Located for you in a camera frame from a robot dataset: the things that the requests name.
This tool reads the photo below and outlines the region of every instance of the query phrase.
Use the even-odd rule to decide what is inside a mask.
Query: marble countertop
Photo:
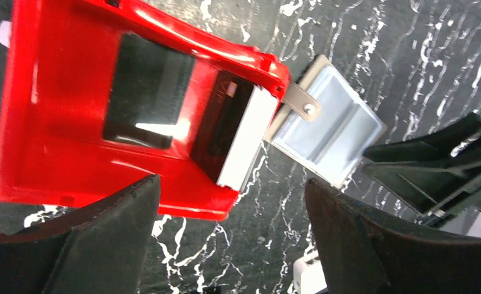
[[[387,125],[379,143],[434,132],[481,114],[481,1],[153,0],[217,36],[274,53],[293,79],[326,55]],[[0,21],[11,1],[0,1]],[[0,96],[6,47],[0,44]],[[140,293],[293,293],[292,262],[315,248],[303,199],[312,174],[264,145],[246,191],[223,222],[159,216]],[[358,170],[344,191],[415,221]],[[0,232],[64,214],[60,206],[0,203]]]

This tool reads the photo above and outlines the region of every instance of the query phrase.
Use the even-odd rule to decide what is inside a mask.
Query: table surface
[[[428,134],[470,111],[481,114],[481,1],[148,2],[217,36],[274,53],[295,80],[315,55],[326,55],[388,126],[379,143]],[[0,1],[0,21],[10,20],[10,10],[11,1]],[[6,54],[0,44],[0,97]],[[141,293],[213,286],[222,293],[292,293],[292,262],[315,247],[303,199],[311,175],[264,145],[227,220],[159,216]],[[416,218],[358,170],[345,192],[396,216]],[[0,203],[0,232],[66,211]]]

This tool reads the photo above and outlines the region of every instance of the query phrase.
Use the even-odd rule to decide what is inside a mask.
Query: black marble surface
[[[154,0],[158,8],[233,42],[276,54],[297,80],[325,54],[388,126],[380,143],[438,130],[481,113],[481,1]],[[10,19],[0,1],[0,21]],[[0,96],[6,47],[0,44]],[[311,176],[264,145],[246,191],[224,222],[159,216],[141,293],[293,293],[292,262],[313,250],[303,191]],[[415,221],[356,171],[345,192]],[[47,220],[58,206],[0,203],[0,232]]]

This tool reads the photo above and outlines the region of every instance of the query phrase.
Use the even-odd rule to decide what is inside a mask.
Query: screw head
[[[307,113],[308,115],[312,115],[316,110],[316,107],[312,105],[311,103],[307,103],[304,105],[304,112]]]

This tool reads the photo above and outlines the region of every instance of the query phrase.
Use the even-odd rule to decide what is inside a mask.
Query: red container
[[[121,39],[131,33],[195,58],[177,119],[183,131],[169,148],[102,136]],[[160,214],[223,220],[239,192],[216,185],[191,158],[223,70],[279,101],[290,81],[274,55],[138,0],[15,1],[0,115],[0,202],[81,207],[156,173]]]

